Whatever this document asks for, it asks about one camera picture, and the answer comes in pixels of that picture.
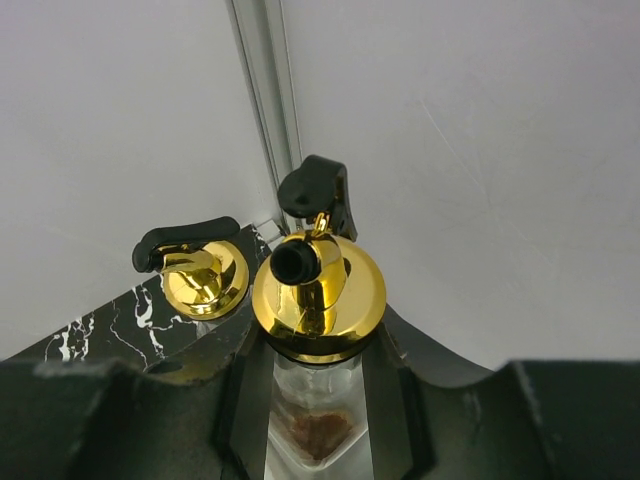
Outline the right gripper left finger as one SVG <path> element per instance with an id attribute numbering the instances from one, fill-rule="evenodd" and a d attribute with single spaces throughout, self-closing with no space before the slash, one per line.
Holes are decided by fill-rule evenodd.
<path id="1" fill-rule="evenodd" d="M 117 359 L 1 366 L 5 479 L 260 479 L 273 353 L 227 323 L 142 371 Z"/>

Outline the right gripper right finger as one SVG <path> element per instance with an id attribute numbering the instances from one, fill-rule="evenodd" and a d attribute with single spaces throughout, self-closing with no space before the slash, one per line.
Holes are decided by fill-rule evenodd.
<path id="1" fill-rule="evenodd" d="M 635 361 L 515 360 L 496 371 L 387 309 L 362 357 L 377 479 L 635 479 Z"/>

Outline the gold-top glass oil bottle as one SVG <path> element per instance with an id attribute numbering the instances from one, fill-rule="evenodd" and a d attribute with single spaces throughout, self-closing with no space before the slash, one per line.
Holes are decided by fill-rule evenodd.
<path id="1" fill-rule="evenodd" d="M 167 302 L 195 323 L 198 338 L 223 323 L 248 292 L 248 261 L 232 243 L 240 232 L 234 218 L 222 216 L 153 228 L 133 248 L 134 269 L 160 275 Z"/>

